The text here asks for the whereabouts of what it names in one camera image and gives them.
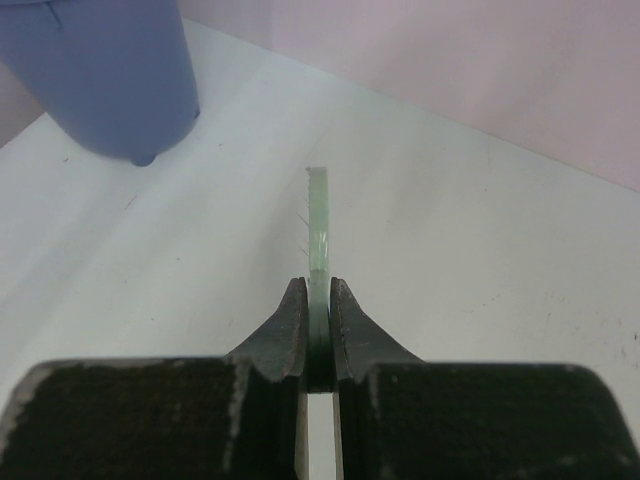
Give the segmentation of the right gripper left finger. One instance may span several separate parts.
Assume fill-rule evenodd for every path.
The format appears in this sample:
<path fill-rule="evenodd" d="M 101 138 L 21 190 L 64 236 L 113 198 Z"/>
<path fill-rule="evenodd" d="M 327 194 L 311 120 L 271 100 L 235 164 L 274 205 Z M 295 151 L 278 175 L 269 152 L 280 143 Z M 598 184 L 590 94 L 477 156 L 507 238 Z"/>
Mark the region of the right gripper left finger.
<path fill-rule="evenodd" d="M 224 356 L 43 362 L 1 418 L 5 479 L 305 479 L 307 288 Z"/>

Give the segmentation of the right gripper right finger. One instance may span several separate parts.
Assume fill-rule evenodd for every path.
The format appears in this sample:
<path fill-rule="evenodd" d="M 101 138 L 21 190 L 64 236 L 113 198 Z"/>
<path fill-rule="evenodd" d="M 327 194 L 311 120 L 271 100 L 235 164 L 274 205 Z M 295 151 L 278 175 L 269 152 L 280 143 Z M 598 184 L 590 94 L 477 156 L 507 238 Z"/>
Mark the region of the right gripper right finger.
<path fill-rule="evenodd" d="M 574 364 L 427 362 L 331 282 L 340 479 L 635 479 L 605 383 Z"/>

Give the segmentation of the green hand brush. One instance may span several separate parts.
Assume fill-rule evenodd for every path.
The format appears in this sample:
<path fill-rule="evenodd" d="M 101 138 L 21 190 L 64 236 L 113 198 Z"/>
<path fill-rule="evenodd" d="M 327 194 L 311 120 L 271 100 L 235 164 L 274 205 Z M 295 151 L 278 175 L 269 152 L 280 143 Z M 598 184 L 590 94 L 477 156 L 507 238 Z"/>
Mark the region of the green hand brush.
<path fill-rule="evenodd" d="M 309 167 L 308 267 L 309 327 L 307 341 L 308 391 L 332 391 L 330 334 L 329 182 L 325 167 Z"/>

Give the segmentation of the blue plastic bucket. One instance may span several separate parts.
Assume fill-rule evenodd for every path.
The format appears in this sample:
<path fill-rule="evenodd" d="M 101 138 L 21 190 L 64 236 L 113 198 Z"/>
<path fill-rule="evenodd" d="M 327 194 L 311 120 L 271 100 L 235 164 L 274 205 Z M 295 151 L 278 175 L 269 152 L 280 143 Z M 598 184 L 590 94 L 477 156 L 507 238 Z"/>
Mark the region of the blue plastic bucket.
<path fill-rule="evenodd" d="M 4 1 L 1 59 L 74 141 L 137 166 L 200 114 L 175 1 Z"/>

